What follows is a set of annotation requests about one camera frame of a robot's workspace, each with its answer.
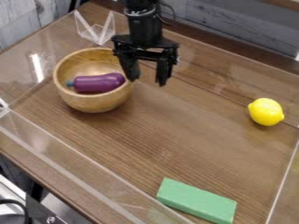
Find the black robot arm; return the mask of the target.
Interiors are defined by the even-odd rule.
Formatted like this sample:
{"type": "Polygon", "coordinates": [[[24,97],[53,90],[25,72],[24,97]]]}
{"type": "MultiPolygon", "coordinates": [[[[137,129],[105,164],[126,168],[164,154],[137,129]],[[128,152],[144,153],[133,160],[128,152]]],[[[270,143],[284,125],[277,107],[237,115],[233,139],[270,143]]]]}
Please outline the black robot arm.
{"type": "Polygon", "coordinates": [[[162,35],[160,0],[125,0],[129,33],[114,35],[113,54],[129,81],[140,77],[138,60],[156,63],[154,82],[162,87],[177,64],[178,44],[162,35]]]}

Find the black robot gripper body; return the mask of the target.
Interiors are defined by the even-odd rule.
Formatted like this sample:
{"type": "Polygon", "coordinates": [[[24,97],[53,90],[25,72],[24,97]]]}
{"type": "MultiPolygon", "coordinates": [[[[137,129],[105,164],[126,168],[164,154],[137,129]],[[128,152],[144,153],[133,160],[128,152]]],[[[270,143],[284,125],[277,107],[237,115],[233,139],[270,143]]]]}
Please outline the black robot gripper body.
{"type": "Polygon", "coordinates": [[[149,60],[168,65],[177,63],[178,44],[162,35],[162,20],[156,8],[124,8],[128,34],[114,35],[113,54],[122,65],[149,60]]]}

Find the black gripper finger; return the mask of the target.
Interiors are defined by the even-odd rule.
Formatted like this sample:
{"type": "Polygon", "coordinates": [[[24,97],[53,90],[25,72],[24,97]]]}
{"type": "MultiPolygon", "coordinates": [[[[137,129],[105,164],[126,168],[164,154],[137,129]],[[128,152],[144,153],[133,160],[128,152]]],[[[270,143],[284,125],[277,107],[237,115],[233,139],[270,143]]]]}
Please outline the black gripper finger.
{"type": "Polygon", "coordinates": [[[132,53],[120,53],[117,55],[118,63],[129,81],[140,77],[140,67],[137,57],[132,53]]]}
{"type": "Polygon", "coordinates": [[[172,76],[173,60],[170,58],[160,58],[156,62],[154,82],[162,87],[166,80],[172,76]]]}

